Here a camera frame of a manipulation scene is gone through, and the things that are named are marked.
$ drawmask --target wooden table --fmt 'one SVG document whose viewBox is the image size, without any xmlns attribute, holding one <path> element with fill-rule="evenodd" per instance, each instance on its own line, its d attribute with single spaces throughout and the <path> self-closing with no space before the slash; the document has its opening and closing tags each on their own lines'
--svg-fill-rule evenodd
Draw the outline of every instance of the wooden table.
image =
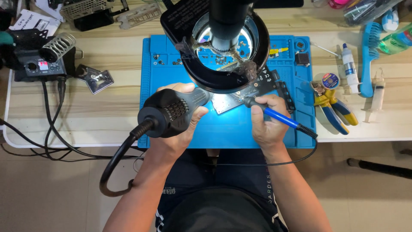
<svg viewBox="0 0 412 232">
<path fill-rule="evenodd" d="M 141 3 L 129 1 L 131 9 Z M 347 43 L 352 50 L 355 64 L 361 72 L 361 28 L 344 28 L 342 12 L 329 7 L 313 8 L 305 0 L 302 8 L 257 9 L 271 35 L 309 36 L 311 41 L 332 51 L 340 52 L 337 45 Z M 137 125 L 140 93 L 140 69 L 142 40 L 150 35 L 164 34 L 159 19 L 129 30 L 119 29 L 119 23 L 92 31 L 72 30 L 62 24 L 57 33 L 69 32 L 77 39 L 77 46 L 84 51 L 84 58 L 76 65 L 85 64 L 99 70 L 109 70 L 115 83 L 92 95 L 84 82 L 68 80 L 64 106 L 56 128 L 61 135 L 76 147 L 119 146 Z M 344 76 L 341 60 L 333 55 L 311 47 L 314 80 L 325 73 Z M 380 123 L 364 122 L 369 116 L 372 99 L 345 94 L 344 87 L 337 89 L 337 97 L 346 103 L 359 120 L 358 126 L 349 126 L 349 135 L 338 134 L 328 123 L 320 109 L 316 109 L 316 129 L 320 142 L 412 140 L 412 49 L 397 55 L 381 55 L 372 62 L 371 76 L 385 78 L 386 90 Z M 49 86 L 52 111 L 57 105 L 56 84 Z M 45 117 L 41 83 L 9 83 L 5 119 L 26 136 L 44 143 L 49 128 Z M 32 147 L 11 129 L 4 132 L 7 142 L 14 147 Z M 61 146 L 54 138 L 51 142 Z"/>
</svg>

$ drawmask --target digital display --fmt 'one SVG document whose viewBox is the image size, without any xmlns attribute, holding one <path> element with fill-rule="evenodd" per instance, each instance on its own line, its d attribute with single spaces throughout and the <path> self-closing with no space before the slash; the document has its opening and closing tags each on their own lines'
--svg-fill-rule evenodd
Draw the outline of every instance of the digital display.
<svg viewBox="0 0 412 232">
<path fill-rule="evenodd" d="M 49 66 L 47 65 L 47 61 L 39 61 L 38 63 L 40 70 L 49 70 Z"/>
</svg>

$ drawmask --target metal coil spring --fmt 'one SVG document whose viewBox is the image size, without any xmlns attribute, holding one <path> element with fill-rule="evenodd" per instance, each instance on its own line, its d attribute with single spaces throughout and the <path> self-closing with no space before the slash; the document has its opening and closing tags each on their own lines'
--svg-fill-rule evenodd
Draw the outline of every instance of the metal coil spring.
<svg viewBox="0 0 412 232">
<path fill-rule="evenodd" d="M 51 41 L 46 43 L 42 49 L 49 49 L 50 53 L 54 54 L 57 59 L 60 59 L 70 49 L 76 45 L 76 38 L 69 33 L 60 33 Z"/>
</svg>

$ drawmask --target green bottle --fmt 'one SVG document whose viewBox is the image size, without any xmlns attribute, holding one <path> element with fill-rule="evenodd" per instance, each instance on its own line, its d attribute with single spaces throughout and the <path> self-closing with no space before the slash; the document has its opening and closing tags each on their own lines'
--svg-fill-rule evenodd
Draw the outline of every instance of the green bottle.
<svg viewBox="0 0 412 232">
<path fill-rule="evenodd" d="M 386 54 L 396 54 L 412 47 L 412 24 L 409 24 L 383 38 L 379 49 Z"/>
</svg>

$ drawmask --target pliers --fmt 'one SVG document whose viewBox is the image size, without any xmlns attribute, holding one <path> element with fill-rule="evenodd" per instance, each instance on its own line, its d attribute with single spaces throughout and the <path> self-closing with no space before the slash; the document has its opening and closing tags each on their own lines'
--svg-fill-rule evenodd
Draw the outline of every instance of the pliers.
<svg viewBox="0 0 412 232">
<path fill-rule="evenodd" d="M 321 86 L 314 81 L 310 82 L 311 87 L 315 91 L 315 104 L 314 106 L 321 106 L 323 112 L 326 115 L 328 121 L 332 124 L 337 131 L 343 135 L 349 134 L 349 130 L 343 124 L 343 122 L 336 115 L 335 110 L 340 112 L 350 125 L 357 125 L 358 120 L 352 113 L 351 109 L 339 99 L 335 97 L 335 90 L 330 90 Z"/>
</svg>

